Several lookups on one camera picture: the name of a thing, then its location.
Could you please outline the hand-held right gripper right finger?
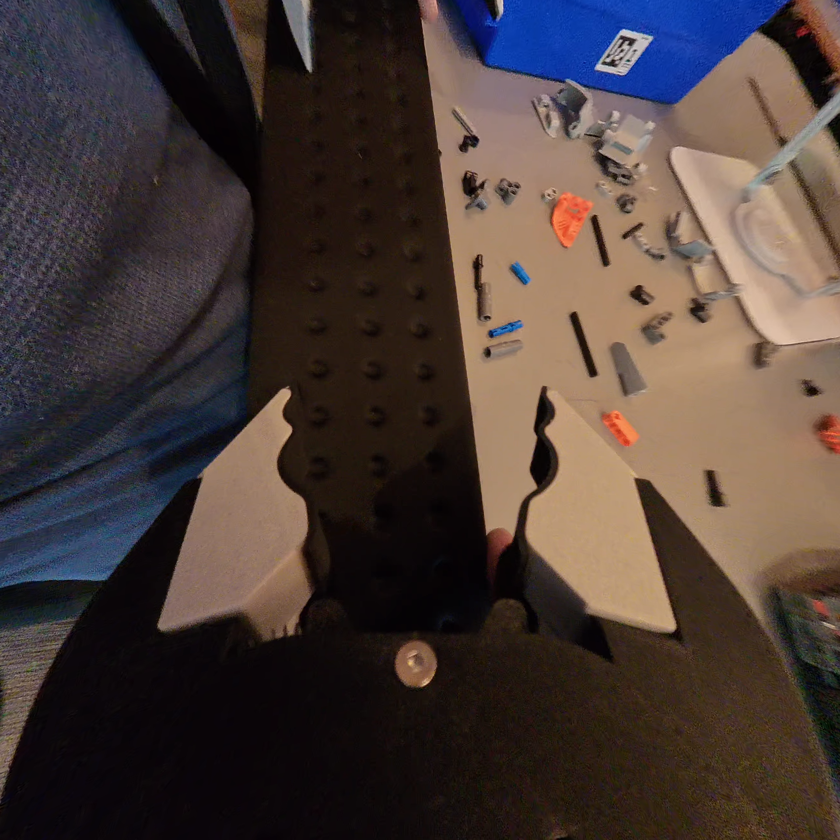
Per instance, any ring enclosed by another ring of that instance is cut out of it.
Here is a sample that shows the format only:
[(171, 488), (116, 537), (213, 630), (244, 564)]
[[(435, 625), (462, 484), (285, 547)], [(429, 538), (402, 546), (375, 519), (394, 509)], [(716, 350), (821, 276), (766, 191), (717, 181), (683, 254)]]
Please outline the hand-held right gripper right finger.
[(555, 390), (540, 393), (534, 466), (523, 500), (514, 596), (541, 634), (583, 634), (592, 619), (676, 631), (637, 477)]

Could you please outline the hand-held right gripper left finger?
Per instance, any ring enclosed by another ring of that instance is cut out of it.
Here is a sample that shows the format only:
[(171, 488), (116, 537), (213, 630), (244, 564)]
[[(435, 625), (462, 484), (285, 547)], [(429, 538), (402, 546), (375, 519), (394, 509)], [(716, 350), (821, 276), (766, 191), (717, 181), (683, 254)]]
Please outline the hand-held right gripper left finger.
[(291, 396), (281, 389), (200, 475), (160, 632), (233, 618), (260, 642), (299, 633), (313, 582), (307, 506), (279, 466)]

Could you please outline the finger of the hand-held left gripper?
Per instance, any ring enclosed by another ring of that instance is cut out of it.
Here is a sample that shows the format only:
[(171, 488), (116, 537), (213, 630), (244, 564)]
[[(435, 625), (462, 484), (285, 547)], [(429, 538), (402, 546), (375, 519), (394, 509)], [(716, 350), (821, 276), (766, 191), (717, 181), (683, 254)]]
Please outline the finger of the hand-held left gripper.
[(290, 35), (307, 72), (314, 68), (313, 1), (282, 1)]

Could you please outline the person's right hand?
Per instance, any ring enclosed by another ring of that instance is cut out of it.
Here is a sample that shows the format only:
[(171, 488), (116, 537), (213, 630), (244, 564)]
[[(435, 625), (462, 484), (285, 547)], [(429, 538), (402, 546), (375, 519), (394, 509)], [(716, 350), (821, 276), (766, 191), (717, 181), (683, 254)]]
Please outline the person's right hand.
[(513, 535), (505, 528), (494, 528), (486, 535), (486, 577), (490, 593), (494, 596), (499, 562), (512, 543)]

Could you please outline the black studded mat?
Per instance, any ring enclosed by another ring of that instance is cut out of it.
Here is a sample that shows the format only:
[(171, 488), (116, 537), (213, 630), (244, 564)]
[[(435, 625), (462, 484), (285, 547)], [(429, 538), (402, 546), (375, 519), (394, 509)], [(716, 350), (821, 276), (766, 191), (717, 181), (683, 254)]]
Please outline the black studded mat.
[(485, 521), (417, 2), (269, 6), (248, 402), (288, 386), (280, 474), (320, 595), (373, 631), (464, 632)]

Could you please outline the blue storage bin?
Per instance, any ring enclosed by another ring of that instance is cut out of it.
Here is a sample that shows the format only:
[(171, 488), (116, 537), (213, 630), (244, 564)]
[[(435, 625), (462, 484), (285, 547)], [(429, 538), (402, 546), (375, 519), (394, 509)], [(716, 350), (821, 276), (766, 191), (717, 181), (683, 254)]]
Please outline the blue storage bin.
[(489, 67), (674, 104), (785, 1), (458, 1)]

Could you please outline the grey curved panel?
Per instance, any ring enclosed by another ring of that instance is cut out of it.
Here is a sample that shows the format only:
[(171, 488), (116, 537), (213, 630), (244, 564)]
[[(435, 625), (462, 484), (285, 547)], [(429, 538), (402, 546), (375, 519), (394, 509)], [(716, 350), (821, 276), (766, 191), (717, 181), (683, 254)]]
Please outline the grey curved panel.
[(745, 291), (741, 283), (732, 282), (715, 259), (708, 258), (689, 264), (695, 288), (695, 298), (703, 308), (717, 301), (740, 297)]

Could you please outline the grey panel with black curve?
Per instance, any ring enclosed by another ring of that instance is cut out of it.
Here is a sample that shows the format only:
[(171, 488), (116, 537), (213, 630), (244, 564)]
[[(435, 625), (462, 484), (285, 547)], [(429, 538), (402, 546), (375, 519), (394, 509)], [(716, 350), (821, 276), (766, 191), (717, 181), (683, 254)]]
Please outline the grey panel with black curve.
[(584, 136), (596, 122), (591, 93), (572, 79), (566, 79), (554, 98), (567, 138), (577, 140)]

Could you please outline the person's blue clothing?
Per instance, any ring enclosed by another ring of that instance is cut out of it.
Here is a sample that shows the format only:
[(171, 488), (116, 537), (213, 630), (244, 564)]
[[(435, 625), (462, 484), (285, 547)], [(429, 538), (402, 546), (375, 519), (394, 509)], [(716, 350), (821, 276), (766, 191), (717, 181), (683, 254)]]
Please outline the person's blue clothing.
[(2, 588), (107, 579), (245, 417), (231, 2), (2, 2)]

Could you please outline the grey block panel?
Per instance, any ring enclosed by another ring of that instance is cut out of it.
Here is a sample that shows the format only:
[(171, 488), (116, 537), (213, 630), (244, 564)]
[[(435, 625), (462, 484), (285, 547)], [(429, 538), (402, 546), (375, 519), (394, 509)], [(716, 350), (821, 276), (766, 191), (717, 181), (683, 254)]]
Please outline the grey block panel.
[(670, 250), (692, 265), (708, 262), (716, 254), (716, 249), (702, 238), (687, 238), (687, 218), (680, 209), (668, 217), (665, 234)]

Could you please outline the orange wedge plate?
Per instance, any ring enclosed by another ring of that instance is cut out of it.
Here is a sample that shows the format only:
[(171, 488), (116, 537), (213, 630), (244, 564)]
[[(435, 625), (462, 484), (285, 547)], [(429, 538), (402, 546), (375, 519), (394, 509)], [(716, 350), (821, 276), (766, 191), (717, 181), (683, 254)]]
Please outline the orange wedge plate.
[(570, 249), (574, 245), (593, 206), (593, 201), (570, 192), (562, 192), (556, 197), (550, 224), (563, 248)]

